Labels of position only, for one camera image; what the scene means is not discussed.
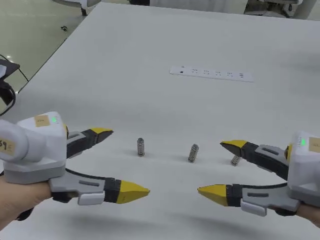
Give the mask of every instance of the tiled floor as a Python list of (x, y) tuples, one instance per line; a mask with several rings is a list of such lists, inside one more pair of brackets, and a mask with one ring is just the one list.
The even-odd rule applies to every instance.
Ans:
[[(127, 0), (103, 0), (128, 4)], [(52, 0), (1, 0), (0, 1), (0, 54), (21, 65), (31, 78), (59, 45), (83, 20), (79, 8), (58, 4)], [(311, 19), (320, 19), (320, 3)], [(64, 32), (60, 26), (67, 26)], [(7, 78), (15, 91), (25, 84), (17, 71)], [(3, 104), (0, 101), (0, 112)]]

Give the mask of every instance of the metal spring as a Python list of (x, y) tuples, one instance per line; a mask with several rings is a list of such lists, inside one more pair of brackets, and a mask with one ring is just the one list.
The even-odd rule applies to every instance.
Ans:
[(188, 162), (189, 163), (194, 163), (197, 157), (199, 151), (199, 146), (197, 144), (193, 144), (191, 147), (191, 151), (189, 154)]
[(231, 160), (232, 166), (237, 166), (241, 160), (241, 157), (234, 155), (234, 157)]
[(145, 155), (145, 141), (143, 140), (143, 138), (140, 137), (138, 138), (136, 143), (138, 148), (138, 156), (143, 157)]

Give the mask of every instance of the wire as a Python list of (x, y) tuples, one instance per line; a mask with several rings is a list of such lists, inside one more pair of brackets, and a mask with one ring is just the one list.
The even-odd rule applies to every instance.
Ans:
[[(5, 60), (11, 62), (8, 58), (6, 58), (5, 56), (3, 56), (2, 54), (0, 54), (0, 57), (4, 58)], [(21, 71), (20, 67), (18, 68), (19, 72), (22, 74), (22, 76), (25, 78), (25, 80), (27, 82), (29, 82), (30, 80), (26, 77), (26, 75)]]
[[(2, 54), (0, 54), (0, 57), (4, 58), (5, 60), (9, 61), (10, 60), (8, 58), (6, 58), (5, 56), (3, 56)], [(18, 68), (18, 70), (20, 71), (20, 73), (24, 76), (24, 78), (26, 79), (27, 82), (29, 82), (28, 78), (26, 77), (26, 75), (21, 71), (20, 67)], [(12, 86), (5, 82), (2, 81), (0, 82), (0, 89), (7, 89), (10, 91), (11, 96), (12, 96), (12, 102), (10, 103), (10, 105), (7, 105), (6, 109), (0, 113), (0, 117), (5, 115), (15, 104), (16, 104), (16, 92), (15, 90), (12, 88)]]
[(5, 81), (0, 83), (0, 89), (9, 89), (9, 91), (11, 92), (11, 95), (12, 95), (12, 102), (9, 106), (7, 106), (7, 108), (2, 113), (0, 113), (0, 117), (1, 117), (4, 114), (6, 114), (15, 105), (16, 93), (15, 93), (15, 90), (12, 88), (12, 86), (10, 86), (10, 84)]

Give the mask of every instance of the label sticker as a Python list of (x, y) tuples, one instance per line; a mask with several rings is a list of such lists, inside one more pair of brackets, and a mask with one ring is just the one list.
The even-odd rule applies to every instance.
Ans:
[(320, 153), (320, 138), (317, 138), (317, 137), (309, 138), (309, 151)]
[(39, 115), (34, 117), (35, 126), (38, 127), (45, 127), (50, 125), (48, 115)]
[(13, 156), (16, 144), (13, 141), (0, 137), (0, 152)]

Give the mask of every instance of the table surface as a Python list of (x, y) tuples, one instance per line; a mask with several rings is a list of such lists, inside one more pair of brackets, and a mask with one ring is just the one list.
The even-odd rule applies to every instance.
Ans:
[[(4, 118), (57, 111), (71, 131), (113, 128), (67, 167), (151, 192), (122, 205), (47, 200), (1, 239), (318, 240), (319, 230), (304, 219), (272, 211), (255, 216), (197, 192), (213, 184), (282, 182), (244, 160), (232, 167), (221, 140), (285, 148), (297, 130), (320, 135), (318, 29), (313, 21), (99, 4)], [(250, 72), (255, 82), (169, 74), (179, 65)], [(194, 143), (199, 154), (191, 164)]]

